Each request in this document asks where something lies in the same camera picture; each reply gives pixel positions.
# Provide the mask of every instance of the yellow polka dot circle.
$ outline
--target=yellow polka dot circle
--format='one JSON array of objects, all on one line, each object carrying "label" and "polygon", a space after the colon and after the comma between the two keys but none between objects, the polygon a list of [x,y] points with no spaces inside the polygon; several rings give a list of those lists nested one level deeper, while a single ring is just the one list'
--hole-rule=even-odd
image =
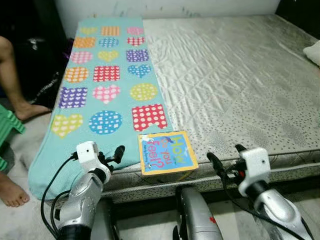
[{"label": "yellow polka dot circle", "polygon": [[151,83],[140,83],[133,86],[130,95],[137,101],[148,101],[154,99],[158,94],[158,89]]}]

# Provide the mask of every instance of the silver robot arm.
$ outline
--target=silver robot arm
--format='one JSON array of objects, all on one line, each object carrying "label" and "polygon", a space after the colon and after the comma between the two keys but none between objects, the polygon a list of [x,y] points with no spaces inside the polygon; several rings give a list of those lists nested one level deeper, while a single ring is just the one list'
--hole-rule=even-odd
[{"label": "silver robot arm", "polygon": [[124,146],[119,146],[113,157],[105,159],[93,141],[81,143],[76,147],[79,162],[86,174],[72,186],[68,200],[60,210],[59,240],[90,239],[103,185],[110,180],[113,170],[108,163],[119,163],[124,150]]},{"label": "silver robot arm", "polygon": [[[236,183],[240,194],[253,202],[255,211],[260,215],[289,229],[300,239],[313,240],[298,208],[278,191],[270,188],[268,183],[270,182],[271,168],[267,150],[261,147],[247,150],[241,145],[237,145],[236,148],[239,151],[240,160],[229,168],[235,175],[233,179],[229,178],[221,161],[213,153],[207,155],[222,181],[228,180]],[[272,240],[297,239],[275,224],[264,220],[262,224]]]},{"label": "silver robot arm", "polygon": [[223,240],[215,217],[194,187],[177,189],[176,198],[179,216],[173,240]]}]

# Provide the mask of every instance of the bed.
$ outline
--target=bed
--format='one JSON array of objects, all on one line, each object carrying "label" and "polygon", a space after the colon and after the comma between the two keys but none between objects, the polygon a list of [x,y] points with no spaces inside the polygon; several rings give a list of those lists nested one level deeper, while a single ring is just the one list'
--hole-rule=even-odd
[{"label": "bed", "polygon": [[238,158],[235,144],[266,148],[273,182],[320,174],[320,69],[302,51],[316,38],[277,15],[146,19],[143,26],[172,128],[187,131],[199,169],[142,177],[134,164],[114,171],[104,197],[161,198],[181,185],[219,190],[206,153],[228,166]]}]

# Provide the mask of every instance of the heart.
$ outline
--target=heart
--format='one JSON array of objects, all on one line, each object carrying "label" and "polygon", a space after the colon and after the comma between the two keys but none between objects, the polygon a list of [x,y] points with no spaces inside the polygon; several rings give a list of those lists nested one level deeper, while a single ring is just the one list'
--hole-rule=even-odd
[{"label": "heart", "polygon": [[128,37],[126,42],[134,47],[138,47],[139,45],[143,44],[145,42],[144,37]]},{"label": "heart", "polygon": [[144,33],[144,29],[142,27],[132,26],[128,27],[126,32],[131,35],[140,35]]},{"label": "heart", "polygon": [[83,117],[80,114],[72,114],[69,117],[55,115],[51,131],[63,139],[67,134],[79,128],[83,122]]},{"label": "heart", "polygon": [[117,51],[100,51],[98,57],[106,62],[111,62],[119,56]]},{"label": "heart", "polygon": [[146,74],[150,73],[151,67],[147,64],[143,64],[140,66],[131,65],[128,67],[128,72],[138,76],[139,78],[143,78]]},{"label": "heart", "polygon": [[98,86],[93,90],[93,97],[104,104],[110,103],[120,93],[120,87],[111,85],[109,87]]},{"label": "heart", "polygon": [[119,40],[115,37],[107,37],[99,40],[99,45],[105,48],[112,48],[119,45]]},{"label": "heart", "polygon": [[85,64],[89,62],[93,57],[94,55],[89,51],[73,52],[70,55],[71,61],[75,64]]},{"label": "heart", "polygon": [[80,32],[83,34],[94,34],[97,31],[96,27],[81,27]]}]

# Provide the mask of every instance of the foot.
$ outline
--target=foot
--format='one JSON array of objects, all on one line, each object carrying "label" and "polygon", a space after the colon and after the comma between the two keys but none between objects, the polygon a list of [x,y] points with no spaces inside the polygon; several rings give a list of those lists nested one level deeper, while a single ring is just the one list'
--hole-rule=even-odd
[{"label": "foot", "polygon": [[0,180],[0,199],[8,207],[19,207],[29,201],[29,195],[6,175]]},{"label": "foot", "polygon": [[26,121],[30,118],[36,117],[41,114],[51,112],[51,110],[41,105],[25,105],[21,109],[15,111],[16,117],[21,121]]}]

